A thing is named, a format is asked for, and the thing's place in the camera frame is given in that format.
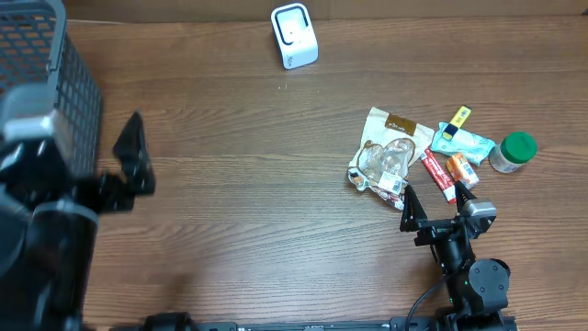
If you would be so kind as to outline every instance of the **green lid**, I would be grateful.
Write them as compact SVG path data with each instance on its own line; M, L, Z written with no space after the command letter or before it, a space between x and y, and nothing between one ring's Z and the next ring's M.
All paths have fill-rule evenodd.
M526 132L513 132L504 138L500 144L500 151L508 161L520 165L535 156L537 143Z

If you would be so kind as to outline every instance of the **jar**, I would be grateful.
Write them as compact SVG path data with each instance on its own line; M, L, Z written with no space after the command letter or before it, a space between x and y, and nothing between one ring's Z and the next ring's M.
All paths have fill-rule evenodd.
M526 132L513 132L492 148L488 160L502 173L512 173L535 156L537 144Z

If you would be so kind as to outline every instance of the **wood grain surface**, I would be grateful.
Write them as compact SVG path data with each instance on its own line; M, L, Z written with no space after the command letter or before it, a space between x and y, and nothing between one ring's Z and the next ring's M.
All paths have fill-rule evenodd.
M528 131L523 170L476 169L498 208L472 243L511 267L521 330L588 323L588 19L429 18L316 22L320 58L285 71L269 23L75 26L105 99L101 165L141 108L155 196L102 217L86 296L91 325L163 311L237 323L406 315L440 278L401 214L347 182L372 106L500 141ZM446 158L439 155L440 161ZM451 216L419 163L430 219ZM445 291L422 305L448 304Z
M70 18L148 23L268 21L291 0L63 0ZM588 0L301 0L312 19L580 15Z

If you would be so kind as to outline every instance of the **plastic snack bag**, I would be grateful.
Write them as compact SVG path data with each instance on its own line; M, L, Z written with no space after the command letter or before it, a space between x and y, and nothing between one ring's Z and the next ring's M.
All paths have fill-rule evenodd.
M466 159L476 166L480 166L496 144L490 139L459 129L450 141L443 138L443 131L447 123L439 123L439 131L435 133L431 150L447 156L462 152Z
M433 139L433 129L372 108L360 148L349 162L347 176L358 190L370 188L395 208L404 208L408 167Z

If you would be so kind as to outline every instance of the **yellow highlighter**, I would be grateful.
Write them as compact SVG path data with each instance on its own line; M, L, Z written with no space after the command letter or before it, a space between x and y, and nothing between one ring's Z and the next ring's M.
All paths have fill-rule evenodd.
M459 128L461 128L463 123L468 119L469 114L471 114L471 109L467 106L461 106L461 108L456 113L456 116L453 117L453 119L449 122L443 131L443 138L451 140L453 135L458 132Z

